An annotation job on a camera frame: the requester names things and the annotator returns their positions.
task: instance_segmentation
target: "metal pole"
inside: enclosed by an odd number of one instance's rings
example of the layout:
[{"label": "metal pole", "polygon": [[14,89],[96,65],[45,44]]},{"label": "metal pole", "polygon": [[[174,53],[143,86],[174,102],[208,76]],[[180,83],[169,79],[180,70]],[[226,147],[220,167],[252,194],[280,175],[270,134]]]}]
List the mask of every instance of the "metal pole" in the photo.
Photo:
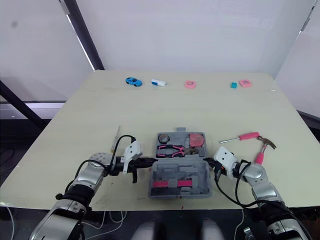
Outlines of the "metal pole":
[{"label": "metal pole", "polygon": [[21,112],[26,118],[32,121],[40,129],[45,129],[46,121],[40,118],[32,111],[17,95],[15,95],[1,80],[0,80],[0,95],[4,97],[12,106]]}]

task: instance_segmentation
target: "black metal frame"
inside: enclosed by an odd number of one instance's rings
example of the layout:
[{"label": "black metal frame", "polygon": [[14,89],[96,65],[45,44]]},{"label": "black metal frame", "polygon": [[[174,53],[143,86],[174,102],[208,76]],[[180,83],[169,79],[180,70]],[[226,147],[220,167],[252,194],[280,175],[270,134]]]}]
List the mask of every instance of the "black metal frame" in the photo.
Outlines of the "black metal frame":
[{"label": "black metal frame", "polygon": [[45,129],[46,121],[40,118],[32,111],[17,95],[15,95],[1,80],[0,80],[0,95],[4,97],[12,106],[21,112],[26,118],[32,121],[40,129]]},{"label": "black metal frame", "polygon": [[76,0],[64,0],[63,1],[68,10],[68,17],[71,24],[79,37],[79,40],[90,59],[95,70],[105,70],[104,65],[99,57],[96,46],[90,36],[86,23],[81,15],[80,9],[78,7]]}]

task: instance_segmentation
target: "blue toy car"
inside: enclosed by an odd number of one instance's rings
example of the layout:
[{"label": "blue toy car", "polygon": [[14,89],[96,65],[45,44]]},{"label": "blue toy car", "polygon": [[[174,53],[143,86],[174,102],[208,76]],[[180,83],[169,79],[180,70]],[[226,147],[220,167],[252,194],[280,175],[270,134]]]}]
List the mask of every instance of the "blue toy car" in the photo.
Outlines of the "blue toy car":
[{"label": "blue toy car", "polygon": [[142,81],[140,81],[139,79],[136,79],[136,78],[134,78],[134,77],[127,77],[127,78],[125,79],[125,82],[126,82],[127,84],[131,84],[131,85],[134,85],[134,86],[136,86],[136,87],[139,87],[139,86],[142,85]]}]

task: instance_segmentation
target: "white cable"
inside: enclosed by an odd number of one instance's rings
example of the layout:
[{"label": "white cable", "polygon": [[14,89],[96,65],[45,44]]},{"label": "white cable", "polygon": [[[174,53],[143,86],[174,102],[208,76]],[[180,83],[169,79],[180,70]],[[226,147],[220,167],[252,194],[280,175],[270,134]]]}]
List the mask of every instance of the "white cable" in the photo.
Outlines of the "white cable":
[{"label": "white cable", "polygon": [[121,219],[120,221],[116,221],[116,220],[114,220],[114,219],[112,218],[112,216],[111,216],[111,211],[109,211],[109,217],[110,217],[111,221],[114,222],[115,224],[121,223],[121,221],[123,221],[123,220],[126,219],[126,216],[127,216],[127,211],[124,211],[124,217],[123,217],[123,219]]},{"label": "white cable", "polygon": [[233,240],[236,240],[238,227],[240,227],[240,225],[244,223],[244,219],[245,219],[244,210],[241,209],[241,212],[242,212],[242,220],[241,220],[241,222],[235,227]]},{"label": "white cable", "polygon": [[88,226],[90,226],[90,227],[92,227],[94,229],[101,229],[103,227],[104,223],[105,223],[105,216],[106,216],[106,211],[104,211],[104,213],[103,213],[103,217],[102,217],[102,221],[101,221],[101,225],[100,226],[95,226],[95,225],[92,225],[92,224],[90,224],[88,222],[85,222],[85,221],[83,221],[82,223],[85,224],[85,225],[88,225]]},{"label": "white cable", "polygon": [[12,213],[11,213],[10,208],[8,208],[8,207],[6,206],[6,209],[8,209],[8,211],[9,211],[10,218],[11,218],[11,222],[12,222],[12,235],[11,235],[11,240],[13,240],[13,239],[14,239],[14,234],[15,234],[15,222],[14,222],[14,217],[12,216]]},{"label": "white cable", "polygon": [[117,228],[115,228],[115,229],[113,229],[111,231],[107,231],[107,232],[104,232],[104,233],[101,233],[101,234],[98,234],[98,235],[94,235],[94,236],[88,237],[85,240],[93,239],[93,238],[101,236],[101,235],[109,234],[109,233],[112,233],[112,232],[118,230],[119,228],[121,228],[122,224],[124,223],[124,214],[122,213],[122,211],[120,211],[120,213],[121,213],[121,223]]}]

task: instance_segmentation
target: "hammer head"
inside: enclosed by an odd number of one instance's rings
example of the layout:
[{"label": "hammer head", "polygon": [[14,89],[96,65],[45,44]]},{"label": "hammer head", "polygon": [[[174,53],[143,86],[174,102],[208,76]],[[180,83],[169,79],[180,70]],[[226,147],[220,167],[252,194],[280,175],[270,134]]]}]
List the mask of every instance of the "hammer head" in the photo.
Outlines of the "hammer head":
[{"label": "hammer head", "polygon": [[262,141],[264,145],[269,145],[273,149],[277,148],[276,145],[272,141],[270,141],[268,138],[264,138],[262,136],[258,136],[258,140]]}]

